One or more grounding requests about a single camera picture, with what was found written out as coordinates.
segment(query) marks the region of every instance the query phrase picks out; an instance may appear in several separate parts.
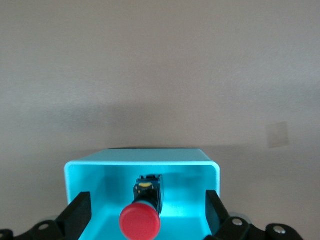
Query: light blue container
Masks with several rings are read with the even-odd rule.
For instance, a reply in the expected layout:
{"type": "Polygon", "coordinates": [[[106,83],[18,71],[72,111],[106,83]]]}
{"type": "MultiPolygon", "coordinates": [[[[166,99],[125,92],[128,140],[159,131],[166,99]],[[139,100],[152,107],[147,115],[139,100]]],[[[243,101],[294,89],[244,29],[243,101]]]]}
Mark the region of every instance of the light blue container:
{"type": "Polygon", "coordinates": [[[156,240],[203,240],[206,190],[220,194],[220,168],[200,149],[107,149],[67,163],[68,202],[91,193],[92,219],[80,240],[126,240],[119,226],[122,210],[134,200],[139,176],[163,176],[161,230],[156,240]]]}

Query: red round cap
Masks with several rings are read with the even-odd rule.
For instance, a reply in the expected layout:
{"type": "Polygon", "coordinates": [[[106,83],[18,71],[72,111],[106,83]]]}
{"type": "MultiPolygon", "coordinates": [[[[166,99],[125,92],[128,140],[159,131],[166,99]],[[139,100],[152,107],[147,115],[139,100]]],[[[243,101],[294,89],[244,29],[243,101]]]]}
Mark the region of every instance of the red round cap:
{"type": "Polygon", "coordinates": [[[123,209],[119,223],[123,235],[129,240],[153,240],[158,236],[161,227],[157,211],[140,202],[123,209]]]}

